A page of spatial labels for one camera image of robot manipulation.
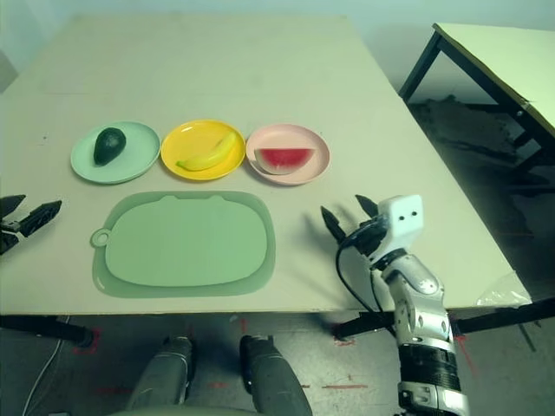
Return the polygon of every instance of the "white table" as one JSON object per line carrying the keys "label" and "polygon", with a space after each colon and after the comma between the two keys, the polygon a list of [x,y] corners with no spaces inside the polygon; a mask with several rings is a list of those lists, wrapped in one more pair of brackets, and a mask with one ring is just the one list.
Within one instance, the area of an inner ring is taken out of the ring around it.
{"label": "white table", "polygon": [[[2,256],[2,314],[359,310],[336,277],[336,245],[320,217],[325,205],[352,230],[365,219],[356,193],[375,200],[423,196],[426,227],[414,252],[445,283],[447,307],[468,308],[480,299],[522,302],[503,298],[511,291],[526,296],[344,17],[82,17],[8,88],[3,105],[2,194],[28,195],[16,215],[57,198],[63,206],[51,224]],[[329,144],[330,168],[308,185],[280,187],[247,166],[217,181],[191,183],[157,163],[135,180],[101,186],[79,179],[69,166],[75,141],[97,125],[136,120],[163,139],[198,118],[227,121],[245,137],[278,122],[314,129]],[[262,198],[277,239],[268,284],[228,297],[121,299],[101,293],[91,276],[91,233],[127,195],[164,190],[234,190]],[[354,285],[370,298],[362,271],[353,276]],[[500,300],[489,297],[492,290]]]}
{"label": "white table", "polygon": [[531,139],[542,146],[515,168],[515,175],[552,158],[555,31],[435,23],[432,38],[399,91],[403,100],[410,99],[440,51],[525,129],[514,141],[515,146]]}

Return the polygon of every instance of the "gray floor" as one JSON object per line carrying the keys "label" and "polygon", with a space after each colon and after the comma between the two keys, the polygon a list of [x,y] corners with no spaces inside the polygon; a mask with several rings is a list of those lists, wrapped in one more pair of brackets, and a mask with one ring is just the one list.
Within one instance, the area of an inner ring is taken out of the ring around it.
{"label": "gray floor", "polygon": [[[149,358],[167,335],[193,334],[199,366],[190,405],[253,409],[238,373],[238,341],[244,332],[274,334],[315,415],[391,416],[398,411],[395,342],[387,332],[351,342],[330,336],[329,325],[352,315],[180,315],[82,317],[73,323],[98,328],[93,354],[64,344],[55,371],[36,398],[32,414],[68,411],[74,416],[121,410]],[[555,319],[467,335],[458,360],[462,386],[476,415],[552,414],[555,409]],[[2,415],[21,412],[54,342],[4,330]]]}
{"label": "gray floor", "polygon": [[[523,156],[510,146],[518,130],[508,120],[469,113],[452,102],[421,110],[415,111],[415,117],[533,298],[555,296],[555,195],[526,198],[499,191],[504,185],[499,172],[506,172]],[[453,149],[441,138],[486,144],[499,154]],[[553,177],[552,168],[532,173]],[[100,416],[122,409],[140,372],[168,335],[190,335],[199,345],[199,368],[189,404],[252,410],[238,373],[238,341],[248,333],[275,336],[277,347],[304,385],[315,415],[392,415],[399,411],[395,342],[385,331],[349,342],[335,341],[330,326],[352,317],[74,317],[72,323],[98,329],[98,344],[92,351],[63,345],[37,391],[32,414],[68,411],[74,416]],[[0,413],[17,415],[55,342],[9,330],[2,330],[0,336]],[[470,334],[461,345],[460,377],[474,415],[554,414],[555,319]]]}

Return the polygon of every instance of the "cable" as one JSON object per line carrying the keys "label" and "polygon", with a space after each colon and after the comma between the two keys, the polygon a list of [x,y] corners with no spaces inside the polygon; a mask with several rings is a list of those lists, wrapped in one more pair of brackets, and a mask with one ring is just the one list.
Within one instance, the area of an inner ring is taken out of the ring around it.
{"label": "cable", "polygon": [[374,295],[375,305],[378,307],[378,310],[383,313],[382,305],[378,302],[378,296],[375,295],[375,281],[372,273],[370,273],[370,287],[372,288],[372,294]]}
{"label": "cable", "polygon": [[372,296],[374,297],[375,300],[375,304],[378,306],[378,309],[380,310],[380,313],[376,312],[375,310],[373,310],[356,292],[353,288],[351,288],[351,286],[347,283],[347,281],[345,280],[345,278],[343,277],[343,273],[341,272],[341,266],[339,263],[339,260],[341,259],[341,253],[343,253],[343,251],[350,247],[350,240],[347,239],[345,240],[343,243],[341,243],[339,245],[339,248],[337,249],[337,253],[336,253],[336,271],[337,271],[337,275],[339,276],[339,280],[341,280],[341,283],[343,283],[343,286],[345,286],[345,288],[347,288],[347,290],[349,291],[349,293],[370,313],[374,316],[374,318],[380,320],[381,322],[383,322],[383,327],[385,329],[388,330],[388,332],[390,334],[392,334],[394,337],[396,337],[395,335],[395,331],[393,330],[393,328],[390,325],[386,325],[382,315],[380,315],[380,313],[383,313],[383,309],[382,306],[380,306],[380,303],[378,302],[377,298],[375,297],[375,291],[374,291],[374,280],[372,279],[372,277],[370,277],[370,284],[372,286]]}
{"label": "cable", "polygon": [[[69,316],[66,318],[65,323],[68,323],[68,322],[69,322]],[[25,406],[23,406],[23,411],[21,413],[22,416],[27,416],[28,410],[29,410],[29,405],[30,405],[31,401],[33,400],[33,396],[35,395],[36,389],[41,384],[42,377],[46,373],[46,370],[49,369],[50,364],[52,364],[52,361],[55,359],[57,354],[60,352],[60,349],[62,348],[62,344],[63,344],[63,340],[58,340],[58,342],[56,343],[56,345],[54,347],[54,351],[52,352],[52,355],[46,360],[46,362],[44,363],[44,366],[42,367],[41,372],[36,377],[35,384],[33,384],[33,387],[30,389],[29,395],[27,396],[27,400],[25,401]]]}

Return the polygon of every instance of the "pink plate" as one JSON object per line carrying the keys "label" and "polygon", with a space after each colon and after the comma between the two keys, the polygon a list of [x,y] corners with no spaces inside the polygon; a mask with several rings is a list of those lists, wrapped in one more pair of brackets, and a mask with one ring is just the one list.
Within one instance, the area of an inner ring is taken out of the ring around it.
{"label": "pink plate", "polygon": [[[302,147],[314,149],[306,165],[293,173],[272,175],[262,169],[254,156],[259,148]],[[294,124],[274,124],[259,128],[246,141],[246,158],[262,177],[281,185],[301,185],[318,178],[330,164],[330,150],[323,139],[306,127]]]}

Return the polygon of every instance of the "green cutting board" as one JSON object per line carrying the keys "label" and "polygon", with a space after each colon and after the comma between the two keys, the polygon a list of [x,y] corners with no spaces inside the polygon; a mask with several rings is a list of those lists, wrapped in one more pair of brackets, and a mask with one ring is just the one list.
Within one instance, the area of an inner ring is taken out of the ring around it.
{"label": "green cutting board", "polygon": [[118,297],[229,296],[270,279],[270,213],[244,192],[124,198],[91,237],[97,288]]}

